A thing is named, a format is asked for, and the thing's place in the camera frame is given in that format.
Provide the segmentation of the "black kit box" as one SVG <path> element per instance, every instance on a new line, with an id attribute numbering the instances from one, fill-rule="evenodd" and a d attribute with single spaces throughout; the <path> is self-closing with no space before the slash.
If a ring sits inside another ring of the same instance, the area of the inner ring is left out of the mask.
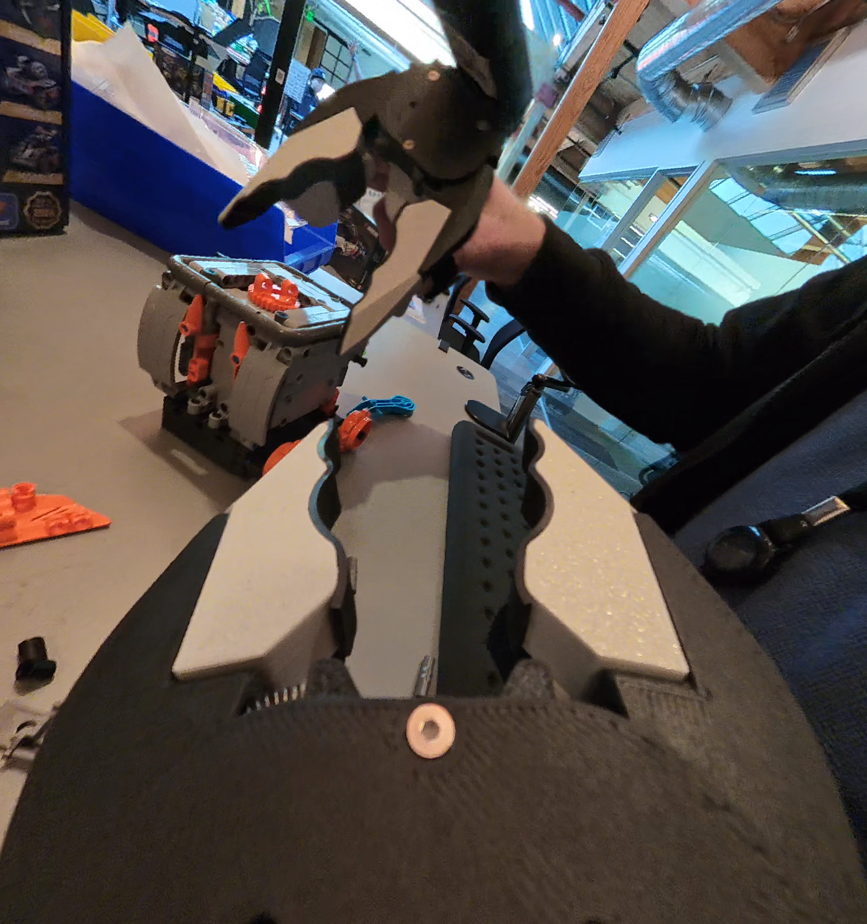
<path id="1" fill-rule="evenodd" d="M 357 206 L 340 214 L 328 266 L 341 280 L 364 293 L 385 255 L 376 225 Z"/>

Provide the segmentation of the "black dimpled chair seat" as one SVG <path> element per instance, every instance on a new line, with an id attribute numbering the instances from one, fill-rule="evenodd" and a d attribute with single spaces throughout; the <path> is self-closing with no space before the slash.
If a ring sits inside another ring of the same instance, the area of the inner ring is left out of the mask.
<path id="1" fill-rule="evenodd" d="M 437 692 L 499 695 L 525 657 L 529 609 L 517 564 L 523 516 L 521 451 L 471 421 L 452 430 L 439 629 Z"/>

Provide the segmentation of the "black round-base stand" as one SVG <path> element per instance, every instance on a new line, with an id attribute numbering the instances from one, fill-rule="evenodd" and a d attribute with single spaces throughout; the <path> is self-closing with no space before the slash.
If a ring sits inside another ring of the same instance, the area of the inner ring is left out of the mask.
<path id="1" fill-rule="evenodd" d="M 555 379 L 544 374 L 535 374 L 521 388 L 507 415 L 477 400 L 466 401 L 465 410 L 477 425 L 509 444 L 515 444 L 526 428 L 532 411 L 543 397 L 544 392 L 547 389 L 568 392 L 573 386 L 574 383 L 565 376 Z"/>

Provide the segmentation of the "person's right forearm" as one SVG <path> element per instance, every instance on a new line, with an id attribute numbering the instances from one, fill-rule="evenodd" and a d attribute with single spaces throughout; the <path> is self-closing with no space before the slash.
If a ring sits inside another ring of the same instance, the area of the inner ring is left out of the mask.
<path id="1" fill-rule="evenodd" d="M 545 224 L 520 280 L 488 293 L 583 394 L 685 455 L 867 321 L 867 256 L 708 323 Z"/>

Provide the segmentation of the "orange wedge panel part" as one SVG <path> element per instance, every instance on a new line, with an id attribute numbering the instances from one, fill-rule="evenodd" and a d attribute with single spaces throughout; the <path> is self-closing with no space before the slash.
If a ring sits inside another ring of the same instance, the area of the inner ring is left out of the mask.
<path id="1" fill-rule="evenodd" d="M 111 519 L 33 482 L 0 488 L 0 549 L 108 528 Z"/>

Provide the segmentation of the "black bush part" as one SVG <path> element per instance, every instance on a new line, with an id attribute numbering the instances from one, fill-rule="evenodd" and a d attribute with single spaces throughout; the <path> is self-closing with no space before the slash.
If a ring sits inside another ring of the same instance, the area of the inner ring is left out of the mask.
<path id="1" fill-rule="evenodd" d="M 35 636 L 17 645 L 15 681 L 23 683 L 47 683 L 56 673 L 57 665 L 47 651 L 43 637 Z"/>

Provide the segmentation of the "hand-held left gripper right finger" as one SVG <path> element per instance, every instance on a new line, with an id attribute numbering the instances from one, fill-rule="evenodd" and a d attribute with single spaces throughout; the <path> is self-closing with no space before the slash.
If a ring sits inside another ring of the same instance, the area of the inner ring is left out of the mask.
<path id="1" fill-rule="evenodd" d="M 569 697 L 606 672 L 681 684 L 690 666 L 635 512 L 543 422 L 524 441 L 522 649 Z"/>

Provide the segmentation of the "grey track link part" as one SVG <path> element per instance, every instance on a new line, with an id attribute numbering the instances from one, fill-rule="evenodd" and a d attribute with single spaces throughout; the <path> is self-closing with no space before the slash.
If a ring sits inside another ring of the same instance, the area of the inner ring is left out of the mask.
<path id="1" fill-rule="evenodd" d="M 5 767 L 30 770 L 58 709 L 56 703 L 49 710 L 36 710 L 21 699 L 0 706 L 0 758 Z"/>

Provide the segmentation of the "silver ventilation duct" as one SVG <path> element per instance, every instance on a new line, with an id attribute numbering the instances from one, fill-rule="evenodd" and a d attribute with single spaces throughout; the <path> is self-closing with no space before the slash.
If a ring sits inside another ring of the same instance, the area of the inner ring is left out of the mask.
<path id="1" fill-rule="evenodd" d="M 646 101 L 668 122 L 683 117 L 701 130 L 713 128 L 732 100 L 713 83 L 689 83 L 679 68 L 690 58 L 748 25 L 777 1 L 705 1 L 650 39 L 636 62 L 636 79 Z"/>

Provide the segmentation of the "grey building-block robot model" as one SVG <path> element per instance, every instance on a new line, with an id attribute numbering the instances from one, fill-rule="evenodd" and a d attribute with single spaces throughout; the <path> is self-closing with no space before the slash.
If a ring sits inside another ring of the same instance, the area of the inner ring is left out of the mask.
<path id="1" fill-rule="evenodd" d="M 162 428 L 208 461 L 258 479 L 280 445 L 334 418 L 352 362 L 352 311 L 275 260 L 173 255 L 139 321 L 139 367 L 165 395 Z"/>

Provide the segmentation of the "person's right hand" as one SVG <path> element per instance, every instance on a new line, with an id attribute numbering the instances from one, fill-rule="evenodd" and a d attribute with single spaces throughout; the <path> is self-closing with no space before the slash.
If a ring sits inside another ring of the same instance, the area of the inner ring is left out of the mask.
<path id="1" fill-rule="evenodd" d="M 372 157 L 369 185 L 383 197 L 374 207 L 375 220 L 384 248 L 393 246 L 393 212 L 385 199 L 409 201 L 407 177 L 398 168 Z M 532 213 L 501 180 L 492 181 L 491 189 L 469 239 L 454 254 L 456 268 L 485 282 L 500 302 L 530 267 L 542 247 L 546 233 L 543 220 Z"/>

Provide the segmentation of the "wooden support post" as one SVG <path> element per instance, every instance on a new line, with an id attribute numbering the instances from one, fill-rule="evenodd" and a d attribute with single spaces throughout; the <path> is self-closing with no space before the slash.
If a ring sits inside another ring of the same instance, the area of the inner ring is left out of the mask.
<path id="1" fill-rule="evenodd" d="M 648 1 L 619 1 L 613 5 L 513 185 L 514 192 L 524 201 L 539 185 L 563 140 L 610 70 L 613 57 L 647 6 Z"/>

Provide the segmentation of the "black office chair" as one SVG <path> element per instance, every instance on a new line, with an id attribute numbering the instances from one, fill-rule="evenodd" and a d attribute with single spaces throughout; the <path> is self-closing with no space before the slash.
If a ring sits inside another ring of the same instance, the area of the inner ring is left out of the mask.
<path id="1" fill-rule="evenodd" d="M 482 326 L 490 322 L 488 314 L 470 299 L 461 297 L 466 280 L 461 277 L 450 293 L 437 334 L 441 352 L 455 350 L 462 356 L 490 370 L 497 355 L 524 332 L 523 324 L 510 320 L 487 340 Z"/>

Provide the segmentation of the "blue plastic bin with bags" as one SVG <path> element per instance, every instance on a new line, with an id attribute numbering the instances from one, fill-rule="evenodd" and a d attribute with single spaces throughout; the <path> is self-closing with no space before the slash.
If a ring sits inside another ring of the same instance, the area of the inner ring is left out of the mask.
<path id="1" fill-rule="evenodd" d="M 331 260 L 336 225 L 303 225 L 286 241 L 276 207 L 223 229 L 218 216 L 240 185 L 77 83 L 67 132 L 71 199 L 168 253 L 277 260 L 305 273 Z"/>

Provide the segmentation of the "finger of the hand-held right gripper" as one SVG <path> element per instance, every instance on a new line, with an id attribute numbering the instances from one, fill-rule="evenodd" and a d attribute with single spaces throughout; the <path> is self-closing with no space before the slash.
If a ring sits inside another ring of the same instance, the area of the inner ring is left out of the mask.
<path id="1" fill-rule="evenodd" d="M 425 260 L 446 225 L 451 210 L 432 200 L 401 202 L 385 199 L 384 206 L 399 206 L 393 212 L 393 246 L 374 272 L 363 298 L 351 310 L 339 344 L 341 356 L 354 352 L 406 306 L 416 293 Z"/>
<path id="2" fill-rule="evenodd" d="M 349 108 L 302 128 L 285 141 L 219 215 L 219 225 L 246 225 L 282 202 L 309 225 L 324 227 L 368 187 L 363 125 Z"/>

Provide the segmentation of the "clear plastic parts bags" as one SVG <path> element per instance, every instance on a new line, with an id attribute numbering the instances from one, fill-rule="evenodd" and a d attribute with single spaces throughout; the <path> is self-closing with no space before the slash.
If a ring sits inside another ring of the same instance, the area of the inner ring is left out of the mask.
<path id="1" fill-rule="evenodd" d="M 244 185 L 268 159 L 239 129 L 199 103 L 183 103 L 135 31 L 124 27 L 104 40 L 75 40 L 72 77 L 145 128 Z"/>

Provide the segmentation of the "dark blue robot kit box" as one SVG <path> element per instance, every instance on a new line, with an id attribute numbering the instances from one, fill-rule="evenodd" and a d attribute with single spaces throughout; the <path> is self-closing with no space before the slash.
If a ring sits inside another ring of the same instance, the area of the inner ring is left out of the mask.
<path id="1" fill-rule="evenodd" d="M 69 222 L 71 5 L 0 1 L 0 236 Z"/>

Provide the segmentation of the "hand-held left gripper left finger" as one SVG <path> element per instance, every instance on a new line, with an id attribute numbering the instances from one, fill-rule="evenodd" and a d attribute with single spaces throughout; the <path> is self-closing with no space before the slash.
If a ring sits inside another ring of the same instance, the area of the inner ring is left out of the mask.
<path id="1" fill-rule="evenodd" d="M 338 427 L 322 424 L 236 500 L 173 675 L 249 671 L 302 683 L 312 664 L 350 655 L 350 565 L 334 534 L 342 505 Z"/>

